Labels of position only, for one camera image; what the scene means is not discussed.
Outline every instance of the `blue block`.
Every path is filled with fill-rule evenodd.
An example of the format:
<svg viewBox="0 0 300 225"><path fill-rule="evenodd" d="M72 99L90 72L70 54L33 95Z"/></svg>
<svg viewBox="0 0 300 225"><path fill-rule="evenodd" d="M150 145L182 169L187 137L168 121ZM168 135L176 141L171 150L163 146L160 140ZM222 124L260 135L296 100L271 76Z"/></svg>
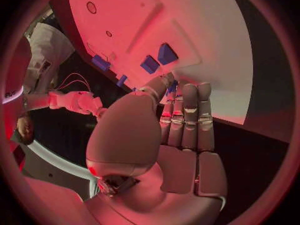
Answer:
<svg viewBox="0 0 300 225"><path fill-rule="evenodd" d="M107 71L108 69L110 69L110 66L111 66L111 64L108 61L105 61L99 55L95 55L92 58L91 62L103 71Z"/></svg>
<svg viewBox="0 0 300 225"><path fill-rule="evenodd" d="M172 85L167 89L167 94L169 94L171 92L175 92L176 88L177 88L177 85L178 85L178 81L174 80Z"/></svg>
<svg viewBox="0 0 300 225"><path fill-rule="evenodd" d="M127 76L122 75L121 78L119 79L119 81L117 81L116 85L118 87L122 87L122 85L124 84L125 80L127 79Z"/></svg>
<svg viewBox="0 0 300 225"><path fill-rule="evenodd" d="M157 60L162 64L166 65L174 62L178 59L177 54L172 50L172 48L167 43L163 43L158 52Z"/></svg>
<svg viewBox="0 0 300 225"><path fill-rule="evenodd" d="M153 74L159 68L160 64L153 57L148 55L140 66L149 74Z"/></svg>

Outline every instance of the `wire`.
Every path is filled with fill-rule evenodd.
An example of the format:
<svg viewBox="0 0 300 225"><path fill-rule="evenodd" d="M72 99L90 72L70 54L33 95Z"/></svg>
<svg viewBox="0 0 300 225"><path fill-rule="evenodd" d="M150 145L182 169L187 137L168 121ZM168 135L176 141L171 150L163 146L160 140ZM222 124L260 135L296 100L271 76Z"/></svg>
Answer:
<svg viewBox="0 0 300 225"><path fill-rule="evenodd" d="M71 81L71 82L69 82L67 85L64 85L64 86L62 86L62 87L56 88L55 90L64 89L64 88L66 88L66 87L68 87L68 86L70 86L71 84L76 83L76 82L83 83L83 84L87 87L88 91L91 93L91 90L90 90L89 86L88 86L84 81L81 81L81 80L74 80L74 81Z"/></svg>
<svg viewBox="0 0 300 225"><path fill-rule="evenodd" d="M64 83L66 82L66 80L67 80L70 76L72 76L72 75L78 75L78 76L80 76L80 77L85 81L85 85L87 86L88 90L91 92L91 87L90 87L88 81L85 79L84 76L82 76L81 74L79 74L79 73L77 73L77 72L72 72L70 75L68 75L68 76L63 80L63 82L62 82L58 87L55 88L55 90L61 89L61 86L63 86Z"/></svg>

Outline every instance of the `cable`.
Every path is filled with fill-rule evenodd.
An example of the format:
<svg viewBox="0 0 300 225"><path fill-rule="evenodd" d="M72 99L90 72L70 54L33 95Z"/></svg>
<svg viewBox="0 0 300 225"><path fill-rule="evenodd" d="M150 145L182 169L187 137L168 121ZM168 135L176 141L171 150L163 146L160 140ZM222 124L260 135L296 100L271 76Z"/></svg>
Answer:
<svg viewBox="0 0 300 225"><path fill-rule="evenodd" d="M83 83L83 84L87 87L88 91L89 91L90 93L92 92L91 89L90 89L90 87L89 87L84 81L81 81L81 80L73 80L73 81L69 82L67 85L64 85L64 86L62 86L62 87L56 88L55 90L64 89L64 88L66 88L66 87L68 87L68 86L70 86L71 84L76 83L76 82Z"/></svg>
<svg viewBox="0 0 300 225"><path fill-rule="evenodd" d="M78 76L80 76L80 77L85 81L85 85L87 86L88 90L91 92L91 87L90 87L88 81L85 79L84 76L82 76L80 73L77 73L77 72L73 72L73 73L71 73L70 75L68 75L68 76L63 80L63 82L62 82L58 87L55 88L55 90L62 89L61 86L63 86L64 83L66 82L66 80L67 80L70 76L72 76L72 75L78 75Z"/></svg>

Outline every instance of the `circular hole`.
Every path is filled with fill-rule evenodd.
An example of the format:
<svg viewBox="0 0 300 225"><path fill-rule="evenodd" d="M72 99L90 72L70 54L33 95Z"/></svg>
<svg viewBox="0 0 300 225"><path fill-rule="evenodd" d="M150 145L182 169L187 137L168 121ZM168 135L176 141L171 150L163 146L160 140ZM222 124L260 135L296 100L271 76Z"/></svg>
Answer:
<svg viewBox="0 0 300 225"><path fill-rule="evenodd" d="M86 4L86 7L91 14L95 14L97 12L95 4L93 4L91 1Z"/></svg>
<svg viewBox="0 0 300 225"><path fill-rule="evenodd" d="M113 34L110 31L106 31L106 35L109 36L110 38L113 36Z"/></svg>

